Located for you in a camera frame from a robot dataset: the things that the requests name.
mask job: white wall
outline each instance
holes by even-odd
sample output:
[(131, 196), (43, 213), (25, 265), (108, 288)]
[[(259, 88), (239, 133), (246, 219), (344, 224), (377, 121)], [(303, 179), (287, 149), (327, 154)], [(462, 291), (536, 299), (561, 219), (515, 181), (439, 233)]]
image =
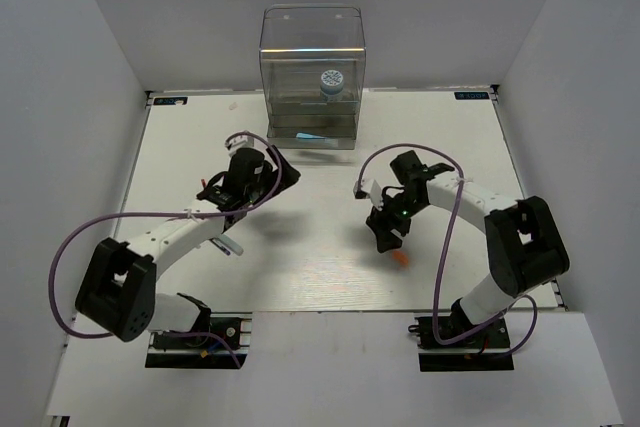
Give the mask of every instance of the white wall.
[(545, 197), (625, 425), (640, 425), (640, 0), (547, 0), (501, 87), (527, 193)]
[[(40, 425), (63, 335), (47, 270), (65, 235), (112, 211), (144, 121), (144, 93), (94, 0), (0, 0), (0, 425)], [(64, 316), (92, 245), (58, 282)]]
[(362, 7), (368, 86), (500, 82), (545, 0), (97, 0), (147, 90), (262, 87), (273, 3)]

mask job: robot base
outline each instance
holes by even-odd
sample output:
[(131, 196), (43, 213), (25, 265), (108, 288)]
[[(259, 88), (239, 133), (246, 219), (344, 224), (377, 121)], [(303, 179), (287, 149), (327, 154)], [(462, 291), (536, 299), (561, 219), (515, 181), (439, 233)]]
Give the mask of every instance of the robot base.
[[(504, 319), (496, 321), (477, 335), (457, 344), (440, 345), (433, 338), (432, 317), (416, 317), (409, 327), (419, 338), (420, 372), (473, 372), (513, 370), (511, 355), (498, 356), (510, 348), (509, 332)], [(438, 317), (439, 326), (448, 324), (448, 317)]]
[[(240, 365), (244, 364), (251, 341), (250, 314), (212, 314), (209, 332), (222, 337), (235, 352)], [(145, 367), (237, 370), (229, 353), (215, 344), (211, 338), (177, 338), (156, 332), (151, 334)], [(215, 350), (203, 355), (211, 347)]]

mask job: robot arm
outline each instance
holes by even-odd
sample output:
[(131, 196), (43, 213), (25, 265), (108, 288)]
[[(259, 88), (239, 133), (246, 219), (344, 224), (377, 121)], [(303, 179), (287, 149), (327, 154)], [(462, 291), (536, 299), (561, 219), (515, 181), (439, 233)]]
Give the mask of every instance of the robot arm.
[[(252, 148), (251, 138), (241, 137), (227, 147), (228, 171), (209, 180), (184, 209), (184, 218), (170, 219), (127, 241), (107, 238), (98, 244), (76, 298), (79, 312), (125, 342), (144, 330), (188, 332), (204, 322), (208, 330), (211, 310), (205, 304), (184, 294), (156, 294), (155, 284), (176, 261), (208, 240), (227, 255), (242, 254), (225, 232), (247, 215), (244, 209), (274, 188), (278, 170)], [(277, 163), (277, 155), (282, 167), (275, 196), (294, 185), (300, 173), (272, 148), (272, 161)]]
[[(422, 164), (414, 151), (391, 162), (402, 185), (391, 197), (374, 180), (356, 185), (356, 198), (373, 203), (366, 220), (378, 252), (398, 249), (411, 217), (428, 205), (451, 211), (459, 179), (453, 167)], [(516, 200), (465, 182), (458, 215), (487, 237), (489, 275), (452, 306), (450, 335), (468, 331), (510, 307), (519, 297), (569, 268), (569, 258), (548, 205), (539, 197)], [(521, 236), (530, 239), (521, 240)]]

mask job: white table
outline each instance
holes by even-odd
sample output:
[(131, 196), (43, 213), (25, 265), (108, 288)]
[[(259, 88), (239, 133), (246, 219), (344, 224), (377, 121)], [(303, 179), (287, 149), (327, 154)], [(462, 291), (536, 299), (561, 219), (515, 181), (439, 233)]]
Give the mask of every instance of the white table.
[[(200, 178), (223, 170), (221, 143), (243, 129), (266, 132), (261, 94), (189, 97), (153, 107), (129, 191), (129, 210), (181, 210)], [(161, 279), (218, 311), (253, 311), (251, 347), (240, 371), (145, 369), (149, 337), (71, 339), (48, 408), (70, 427), (585, 427), (620, 422), (584, 316), (544, 312), (513, 372), (420, 373), (410, 312), (428, 309), (447, 213), (415, 217), (406, 240), (412, 265), (399, 270), (375, 251), (370, 209), (351, 189), (361, 162), (389, 143), (423, 142), (452, 155), (467, 176), (497, 191), (520, 189), (493, 107), (451, 93), (367, 93), (352, 152), (286, 151), (298, 185), (231, 231), (245, 247), (226, 258), (204, 245)], [(370, 171), (392, 182), (383, 156)], [(421, 154), (425, 162), (437, 161)], [(154, 220), (123, 222), (119, 238)], [(460, 222), (443, 285), (446, 307), (487, 272), (485, 240)], [(535, 297), (556, 305), (545, 286)], [(316, 312), (268, 312), (322, 310)], [(512, 342), (529, 312), (507, 315)], [(98, 332), (79, 316), (76, 328)]]
[[(261, 93), (190, 96), (186, 105), (153, 106), (126, 210), (180, 211), (200, 179), (225, 170), (224, 139), (240, 130), (265, 135)], [(159, 292), (185, 292), (218, 311), (430, 309), (449, 213), (427, 208), (414, 217), (404, 243), (411, 265), (399, 268), (378, 254), (364, 221), (368, 201), (352, 189), (362, 162), (377, 148), (417, 142), (457, 159), (465, 175), (500, 193), (522, 195), (491, 101), (457, 101), (452, 92), (367, 92), (353, 151), (283, 150), (302, 177), (297, 185), (234, 226), (241, 257), (203, 245), (160, 280)], [(389, 162), (407, 149), (381, 155), (367, 170), (396, 185)], [(426, 163), (441, 159), (419, 153)], [(125, 220), (119, 239), (158, 223)], [(448, 308), (488, 273), (485, 238), (459, 221), (441, 301)], [(550, 286), (534, 292), (556, 307)]]

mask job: orange object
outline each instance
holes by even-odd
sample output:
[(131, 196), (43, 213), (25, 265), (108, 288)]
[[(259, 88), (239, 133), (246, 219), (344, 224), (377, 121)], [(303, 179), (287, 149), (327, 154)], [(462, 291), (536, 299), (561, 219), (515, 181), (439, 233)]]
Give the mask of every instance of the orange object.
[(409, 257), (407, 257), (407, 254), (405, 254), (401, 250), (394, 250), (391, 255), (394, 260), (400, 264), (401, 267), (405, 269), (409, 267)]

